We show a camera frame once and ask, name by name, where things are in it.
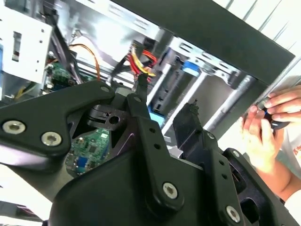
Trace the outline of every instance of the black plastic bracket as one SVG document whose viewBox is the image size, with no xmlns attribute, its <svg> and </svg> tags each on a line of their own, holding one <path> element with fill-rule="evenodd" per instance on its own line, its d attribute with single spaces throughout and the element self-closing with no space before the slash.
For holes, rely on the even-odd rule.
<svg viewBox="0 0 301 226">
<path fill-rule="evenodd" d="M 223 155 L 243 178 L 236 177 L 237 183 L 245 183 L 244 189 L 238 191 L 238 198 L 252 224 L 298 225 L 243 155 L 232 148 L 226 149 Z"/>
<path fill-rule="evenodd" d="M 77 65 L 77 61 L 75 56 L 72 55 L 71 51 L 68 48 L 68 45 L 63 38 L 63 35 L 60 29 L 57 26 L 58 14 L 57 11 L 53 8 L 48 8 L 45 3 L 42 3 L 43 8 L 43 16 L 45 18 L 45 22 L 53 27 L 50 47 L 53 51 L 56 59 L 60 62 L 60 64 L 74 77 L 80 79 L 79 68 Z"/>
<path fill-rule="evenodd" d="M 167 217 L 179 211 L 184 205 L 184 196 L 181 188 L 174 184 L 171 174 L 165 167 L 170 160 L 160 126 L 150 119 L 145 103 L 136 94 L 127 96 L 130 114 L 137 120 L 136 145 L 137 151 L 144 161 L 140 163 L 142 171 L 146 172 L 147 178 L 144 189 L 149 197 L 149 207 L 160 217 Z M 168 198 L 163 192 L 164 183 L 171 183 L 177 189 L 175 199 Z"/>
<path fill-rule="evenodd" d="M 129 113 L 113 108 L 110 105 L 96 105 L 87 116 L 87 125 L 95 128 L 116 130 L 126 125 Z"/>
<path fill-rule="evenodd" d="M 173 126 L 183 158 L 205 170 L 208 207 L 217 216 L 211 219 L 213 225 L 245 225 L 228 161 L 221 155 L 213 134 L 203 130 L 196 104 L 186 104 L 175 117 Z M 227 208 L 236 210 L 237 222 L 230 218 Z"/>
<path fill-rule="evenodd" d="M 114 91 L 104 82 L 91 81 L 0 108 L 0 162 L 34 170 L 58 170 L 71 146 L 70 130 L 81 118 L 77 115 L 71 121 L 68 116 L 83 108 L 109 104 L 114 96 Z M 25 131 L 5 132 L 3 125 L 7 121 L 20 121 Z M 41 136 L 49 131 L 60 135 L 59 145 L 43 144 Z"/>
</svg>

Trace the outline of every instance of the yellow cable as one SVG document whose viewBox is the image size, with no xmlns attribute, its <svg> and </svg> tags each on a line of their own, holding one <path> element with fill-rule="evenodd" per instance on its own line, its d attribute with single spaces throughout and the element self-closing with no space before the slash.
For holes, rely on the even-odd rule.
<svg viewBox="0 0 301 226">
<path fill-rule="evenodd" d="M 136 55 L 136 51 L 135 51 L 135 48 L 132 47 L 132 50 L 131 50 L 131 54 L 132 54 L 132 57 L 133 57 L 133 60 L 136 64 L 136 66 L 138 67 L 138 69 L 140 71 L 142 71 L 143 73 L 147 73 L 150 77 L 156 77 L 156 75 L 154 73 L 149 73 L 145 70 L 145 68 L 143 68 L 143 64 L 140 62 L 140 60 L 138 59 L 137 55 Z"/>
<path fill-rule="evenodd" d="M 76 46 L 80 46 L 80 47 L 82 47 L 82 48 L 85 48 L 86 50 L 88 50 L 88 52 L 89 52 L 90 54 L 93 55 L 94 60 L 95 60 L 97 79 L 100 80 L 100 68 L 99 68 L 99 63 L 98 63 L 97 58 L 96 58 L 95 54 L 93 53 L 93 51 L 92 51 L 89 47 L 87 47 L 86 45 L 84 45 L 84 44 L 73 44 L 73 45 L 70 45 L 70 46 L 69 46 L 69 49 L 71 49 L 71 48 L 73 48 L 73 47 L 76 47 Z"/>
<path fill-rule="evenodd" d="M 25 89 L 25 87 L 21 87 L 17 93 L 17 95 L 15 96 L 15 99 L 18 99 L 22 96 L 23 90 Z"/>
</svg>

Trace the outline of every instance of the person's arm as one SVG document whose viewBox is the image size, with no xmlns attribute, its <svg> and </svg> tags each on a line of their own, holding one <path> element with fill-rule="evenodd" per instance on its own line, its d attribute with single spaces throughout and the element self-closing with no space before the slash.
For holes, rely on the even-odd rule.
<svg viewBox="0 0 301 226">
<path fill-rule="evenodd" d="M 277 160 L 274 160 L 269 171 L 257 169 L 257 173 L 271 191 L 284 201 L 296 191 L 301 190 L 301 180 Z"/>
<path fill-rule="evenodd" d="M 264 113 L 257 112 L 253 106 L 246 120 L 240 119 L 246 152 L 267 186 L 286 201 L 293 193 L 301 190 L 301 180 L 276 160 L 284 132 L 279 130 L 273 135 L 270 123 L 263 116 Z"/>
</svg>

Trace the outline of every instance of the screw hole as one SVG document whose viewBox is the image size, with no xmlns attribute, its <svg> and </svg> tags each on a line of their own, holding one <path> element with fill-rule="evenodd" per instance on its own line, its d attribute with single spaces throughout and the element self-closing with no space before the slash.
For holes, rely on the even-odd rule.
<svg viewBox="0 0 301 226">
<path fill-rule="evenodd" d="M 12 125 L 9 126 L 9 128 L 10 128 L 11 130 L 17 131 L 17 130 L 20 129 L 20 126 L 17 125 L 17 124 L 12 124 Z"/>
<path fill-rule="evenodd" d="M 168 193 L 170 193 L 170 194 L 174 193 L 174 190 L 171 187 L 167 187 L 166 189 L 167 189 Z"/>
<path fill-rule="evenodd" d="M 110 119 L 109 119 L 109 123 L 111 123 L 112 125 L 116 125 L 118 122 L 119 122 L 120 118 L 117 117 L 117 116 L 112 116 Z"/>
<path fill-rule="evenodd" d="M 56 141 L 56 137 L 55 136 L 48 136 L 47 140 L 49 140 L 50 142 L 55 142 Z"/>
<path fill-rule="evenodd" d="M 158 145 L 158 144 L 154 144 L 154 147 L 155 147 L 156 149 L 158 149 L 158 150 L 161 148 L 161 146 Z"/>
</svg>

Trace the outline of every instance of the finger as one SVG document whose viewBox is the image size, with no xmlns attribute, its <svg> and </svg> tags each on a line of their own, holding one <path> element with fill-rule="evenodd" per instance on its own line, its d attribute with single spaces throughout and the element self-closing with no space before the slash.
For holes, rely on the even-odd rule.
<svg viewBox="0 0 301 226">
<path fill-rule="evenodd" d="M 261 146 L 262 142 L 260 136 L 253 135 L 248 130 L 244 130 L 244 144 L 246 145 L 247 150 L 257 152 L 254 147 Z"/>
<path fill-rule="evenodd" d="M 279 96 L 273 97 L 266 102 L 265 107 L 271 108 L 285 102 L 295 100 L 297 98 L 301 98 L 301 89 L 292 90 Z"/>
<path fill-rule="evenodd" d="M 257 112 L 256 118 L 263 119 L 264 115 L 265 115 L 265 112 L 263 110 L 259 110 Z"/>
<path fill-rule="evenodd" d="M 256 116 L 257 113 L 257 107 L 256 106 L 251 106 L 248 112 L 248 115 L 246 117 L 245 123 L 244 123 L 244 127 L 243 130 L 249 130 L 250 125 L 252 123 L 253 118 Z"/>
<path fill-rule="evenodd" d="M 276 113 L 287 113 L 287 112 L 299 112 L 301 110 L 301 98 L 288 101 L 284 104 L 277 105 L 275 107 L 269 108 L 269 114 L 276 114 Z"/>
<path fill-rule="evenodd" d="M 260 129 L 261 129 L 261 119 L 255 117 L 250 125 L 249 133 L 257 137 L 260 137 Z"/>
<path fill-rule="evenodd" d="M 271 130 L 271 124 L 266 119 L 261 120 L 261 139 L 262 144 L 265 147 L 270 146 L 270 144 L 274 142 L 274 135 Z"/>
<path fill-rule="evenodd" d="M 279 145 L 282 145 L 284 139 L 284 129 L 279 129 L 274 131 L 275 141 L 278 142 Z"/>
<path fill-rule="evenodd" d="M 274 114 L 272 119 L 275 121 L 301 122 L 301 112 Z"/>
<path fill-rule="evenodd" d="M 280 96 L 284 93 L 288 93 L 290 91 L 297 90 L 297 89 L 301 89 L 301 85 L 291 87 L 291 88 L 287 88 L 287 89 L 283 89 L 283 90 L 280 90 L 280 91 L 277 91 L 277 92 L 273 92 L 273 93 L 270 93 L 268 96 L 269 96 L 269 98 L 273 98 L 273 97 L 277 97 L 277 96 Z"/>
</svg>

